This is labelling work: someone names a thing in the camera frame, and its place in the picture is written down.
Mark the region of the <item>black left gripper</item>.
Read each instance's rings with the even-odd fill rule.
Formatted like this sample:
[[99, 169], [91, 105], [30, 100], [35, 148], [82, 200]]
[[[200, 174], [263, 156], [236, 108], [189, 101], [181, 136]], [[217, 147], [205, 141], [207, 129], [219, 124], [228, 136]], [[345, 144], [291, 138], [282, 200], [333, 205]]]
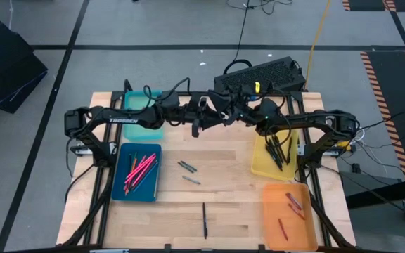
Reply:
[[224, 116], [216, 111], [206, 111], [207, 99], [200, 93], [195, 93], [190, 97], [188, 103], [178, 105], [172, 109], [169, 116], [169, 123], [173, 127], [191, 124], [191, 135], [194, 138], [199, 137], [200, 131], [209, 129], [218, 124], [223, 124]]

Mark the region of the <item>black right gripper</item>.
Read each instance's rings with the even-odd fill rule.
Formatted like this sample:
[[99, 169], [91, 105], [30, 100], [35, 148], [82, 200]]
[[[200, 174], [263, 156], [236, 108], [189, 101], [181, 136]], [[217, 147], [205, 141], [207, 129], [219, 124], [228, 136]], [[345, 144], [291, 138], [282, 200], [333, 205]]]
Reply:
[[242, 86], [234, 89], [228, 86], [227, 93], [219, 93], [213, 90], [208, 91], [213, 106], [218, 113], [225, 112], [225, 125], [232, 125], [236, 121], [242, 121], [246, 126], [256, 126], [259, 122], [254, 108], [249, 106], [249, 102], [256, 101], [253, 98], [252, 89]]

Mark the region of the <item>pink pencil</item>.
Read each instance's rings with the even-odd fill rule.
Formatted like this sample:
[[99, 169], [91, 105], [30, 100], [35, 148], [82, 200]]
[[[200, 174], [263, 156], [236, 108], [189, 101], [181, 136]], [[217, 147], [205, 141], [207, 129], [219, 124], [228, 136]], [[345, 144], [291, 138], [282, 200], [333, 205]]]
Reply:
[[155, 161], [156, 157], [157, 157], [156, 154], [152, 154], [149, 158], [141, 162], [139, 166], [135, 168], [135, 170], [133, 170], [130, 174], [127, 175], [126, 180], [124, 182], [125, 183], [130, 182], [135, 177], [135, 175], [137, 175], [139, 172], [142, 172], [144, 169], [149, 167], [150, 164]]
[[131, 182], [131, 187], [140, 179], [140, 177], [141, 177], [141, 175], [147, 170], [147, 168], [146, 169], [144, 169], [142, 172], [139, 172], [137, 175], [135, 175], [135, 177], [133, 178], [133, 180], [132, 180], [132, 182]]
[[157, 166], [158, 162], [152, 163], [149, 168], [141, 175], [140, 179], [133, 185], [132, 191], [135, 192], [136, 189], [143, 183], [144, 179], [152, 172], [152, 170]]

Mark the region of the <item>blue plastic bin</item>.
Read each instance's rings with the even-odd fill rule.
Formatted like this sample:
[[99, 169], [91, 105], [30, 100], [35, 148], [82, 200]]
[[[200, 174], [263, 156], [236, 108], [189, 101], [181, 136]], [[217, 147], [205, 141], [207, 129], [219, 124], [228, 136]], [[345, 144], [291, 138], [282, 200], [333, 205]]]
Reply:
[[[136, 153], [136, 168], [140, 162], [149, 158], [152, 154], [157, 155], [157, 166], [144, 179], [143, 183], [132, 191], [129, 189], [127, 195], [124, 194], [125, 180], [129, 174], [130, 155]], [[121, 145], [118, 157], [115, 179], [112, 187], [112, 199], [130, 202], [154, 202], [158, 193], [158, 182], [160, 178], [162, 147], [159, 144], [125, 143]]]

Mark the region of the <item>black computer case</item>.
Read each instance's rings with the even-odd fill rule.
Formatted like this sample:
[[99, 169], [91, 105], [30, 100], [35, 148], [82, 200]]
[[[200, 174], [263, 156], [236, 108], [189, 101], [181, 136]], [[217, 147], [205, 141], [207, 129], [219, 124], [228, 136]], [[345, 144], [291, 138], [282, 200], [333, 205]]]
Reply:
[[[259, 93], [255, 92], [255, 82], [261, 84]], [[258, 96], [300, 91], [305, 83], [302, 68], [287, 56], [256, 66], [247, 60], [237, 60], [225, 68], [223, 75], [214, 78], [214, 90], [223, 92], [228, 86], [234, 89], [248, 86]]]

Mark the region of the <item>teal plastic bin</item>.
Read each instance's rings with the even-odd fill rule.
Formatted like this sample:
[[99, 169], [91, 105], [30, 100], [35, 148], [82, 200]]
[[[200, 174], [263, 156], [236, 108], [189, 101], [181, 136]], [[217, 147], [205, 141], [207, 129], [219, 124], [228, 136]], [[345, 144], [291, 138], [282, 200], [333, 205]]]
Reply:
[[[131, 110], [143, 109], [149, 101], [149, 98], [142, 91], [128, 91], [124, 98], [124, 108]], [[123, 126], [124, 137], [130, 142], [157, 141], [163, 138], [164, 129], [145, 129], [142, 126], [134, 124], [125, 124]]]

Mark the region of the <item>yellow plastic bin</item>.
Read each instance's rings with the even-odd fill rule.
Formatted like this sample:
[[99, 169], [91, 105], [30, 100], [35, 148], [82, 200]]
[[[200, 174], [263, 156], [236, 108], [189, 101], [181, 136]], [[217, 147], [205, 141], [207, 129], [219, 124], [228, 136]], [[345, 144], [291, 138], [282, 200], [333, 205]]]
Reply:
[[[283, 163], [283, 171], [281, 171], [265, 148], [265, 137], [256, 135], [252, 155], [251, 172], [259, 176], [265, 176], [276, 180], [293, 180], [295, 177], [295, 170], [297, 168], [297, 144], [299, 134], [296, 130], [292, 130], [290, 137], [292, 137], [290, 164]], [[282, 149], [286, 157], [288, 151], [288, 140], [282, 145]]]

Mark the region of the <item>orange plastic bin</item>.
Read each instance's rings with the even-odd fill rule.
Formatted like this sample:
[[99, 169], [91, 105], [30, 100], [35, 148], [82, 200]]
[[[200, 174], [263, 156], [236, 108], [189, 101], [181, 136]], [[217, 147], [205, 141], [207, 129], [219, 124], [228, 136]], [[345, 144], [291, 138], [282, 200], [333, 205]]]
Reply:
[[[288, 203], [299, 209], [302, 220], [289, 208]], [[309, 188], [302, 183], [268, 184], [262, 194], [264, 238], [266, 246], [274, 251], [315, 251], [319, 244], [312, 216]], [[288, 241], [278, 224], [283, 222]]]

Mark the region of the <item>black mat orange striped edge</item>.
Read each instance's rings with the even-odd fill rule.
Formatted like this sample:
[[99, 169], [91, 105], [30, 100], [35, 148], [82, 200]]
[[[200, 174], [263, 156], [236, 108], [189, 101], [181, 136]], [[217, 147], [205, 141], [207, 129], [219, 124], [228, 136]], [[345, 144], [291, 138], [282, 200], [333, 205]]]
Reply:
[[341, 0], [346, 11], [405, 12], [405, 0]]
[[405, 178], [405, 51], [362, 51], [360, 56]]

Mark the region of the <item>black beam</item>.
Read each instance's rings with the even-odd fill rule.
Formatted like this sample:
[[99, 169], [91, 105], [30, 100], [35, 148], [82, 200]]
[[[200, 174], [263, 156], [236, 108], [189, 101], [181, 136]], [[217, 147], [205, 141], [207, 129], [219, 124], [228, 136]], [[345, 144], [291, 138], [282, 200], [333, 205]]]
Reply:
[[347, 177], [346, 174], [343, 177], [365, 190], [362, 193], [357, 193], [346, 197], [347, 206], [350, 209], [405, 200], [405, 181], [389, 186], [370, 189], [363, 186], [359, 182], [356, 182], [354, 179]]

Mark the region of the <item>large black box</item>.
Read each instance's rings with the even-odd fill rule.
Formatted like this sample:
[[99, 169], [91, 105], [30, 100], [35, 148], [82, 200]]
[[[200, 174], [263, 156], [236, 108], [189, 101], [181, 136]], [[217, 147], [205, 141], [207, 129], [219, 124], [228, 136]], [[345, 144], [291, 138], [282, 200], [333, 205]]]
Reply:
[[47, 73], [33, 48], [0, 21], [0, 110], [15, 113]]

